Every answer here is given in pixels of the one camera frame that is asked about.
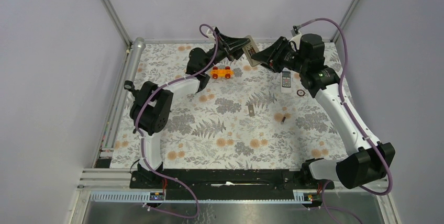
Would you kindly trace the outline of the grey remote control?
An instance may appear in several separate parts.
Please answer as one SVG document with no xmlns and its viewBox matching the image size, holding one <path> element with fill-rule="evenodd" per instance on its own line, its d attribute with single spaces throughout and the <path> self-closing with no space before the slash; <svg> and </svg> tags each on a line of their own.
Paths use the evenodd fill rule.
<svg viewBox="0 0 444 224">
<path fill-rule="evenodd" d="M 249 39 L 249 43 L 242 47 L 243 53 L 245 57 L 247 58 L 249 64 L 251 67 L 255 67 L 260 65 L 260 62 L 257 60 L 254 60 L 252 56 L 259 52 L 259 48 L 257 47 L 255 41 L 253 40 L 251 35 L 245 36 L 245 38 Z"/>
</svg>

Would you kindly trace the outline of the grey battery cover strip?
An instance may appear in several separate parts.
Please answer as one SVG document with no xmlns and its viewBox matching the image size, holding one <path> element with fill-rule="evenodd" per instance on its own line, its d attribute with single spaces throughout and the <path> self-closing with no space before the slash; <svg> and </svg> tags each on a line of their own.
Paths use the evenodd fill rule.
<svg viewBox="0 0 444 224">
<path fill-rule="evenodd" d="M 248 105 L 248 113 L 249 113 L 250 117 L 254 117 L 255 116 L 254 106 L 252 104 Z"/>
</svg>

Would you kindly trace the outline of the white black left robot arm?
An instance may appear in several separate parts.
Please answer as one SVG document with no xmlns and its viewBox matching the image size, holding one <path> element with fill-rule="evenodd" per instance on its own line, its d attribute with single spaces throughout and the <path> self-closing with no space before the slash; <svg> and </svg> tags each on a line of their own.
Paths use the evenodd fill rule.
<svg viewBox="0 0 444 224">
<path fill-rule="evenodd" d="M 208 51 L 193 48 L 188 55 L 185 76 L 165 84 L 151 81 L 143 83 L 140 89 L 135 89 L 133 82 L 126 81 L 124 88 L 131 92 L 134 102 L 130 109 L 130 118 L 134 121 L 134 133 L 141 136 L 141 158 L 137 169 L 142 170 L 142 181 L 151 188 L 162 183 L 162 174 L 157 169 L 163 159 L 160 151 L 161 132 L 168 123 L 173 103 L 182 97 L 202 91 L 213 77 L 207 74 L 209 69 L 215 69 L 217 63 L 227 58 L 229 61 L 238 60 L 242 49 L 251 41 L 248 38 L 234 38 L 222 34 L 217 27 L 206 27 L 202 35 L 213 39 L 214 46 Z"/>
</svg>

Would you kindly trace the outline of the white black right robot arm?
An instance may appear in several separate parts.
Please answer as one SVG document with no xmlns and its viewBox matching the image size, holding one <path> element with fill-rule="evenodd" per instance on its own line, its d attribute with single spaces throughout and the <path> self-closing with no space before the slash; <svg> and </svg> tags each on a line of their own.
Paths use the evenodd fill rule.
<svg viewBox="0 0 444 224">
<path fill-rule="evenodd" d="M 348 189 L 365 189 L 367 183 L 387 178 L 391 191 L 393 179 L 390 164 L 395 155 L 391 143 L 382 143 L 358 115 L 343 89 L 343 79 L 325 65 L 325 44 L 321 36 L 305 34 L 297 49 L 285 37 L 268 48 L 253 53 L 250 61 L 274 73 L 288 69 L 297 72 L 304 89 L 325 110 L 346 148 L 343 160 L 312 159 L 302 165 L 303 186 L 314 188 L 321 180 L 340 181 Z"/>
</svg>

